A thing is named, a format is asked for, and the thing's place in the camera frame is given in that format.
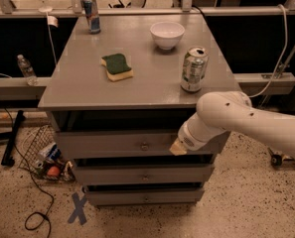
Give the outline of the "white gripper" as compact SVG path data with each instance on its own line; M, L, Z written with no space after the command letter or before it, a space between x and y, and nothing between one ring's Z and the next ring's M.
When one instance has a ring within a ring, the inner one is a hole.
M196 151L224 132L225 129L206 124L195 113L181 126L178 139L174 141L169 151L175 156L186 155L187 150Z

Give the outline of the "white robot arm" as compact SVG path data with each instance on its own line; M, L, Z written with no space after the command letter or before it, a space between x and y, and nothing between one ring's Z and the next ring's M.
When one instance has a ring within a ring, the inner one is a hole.
M240 91L201 96L196 113L181 126L170 152L186 155L226 131L246 135L295 159L295 116L253 108Z

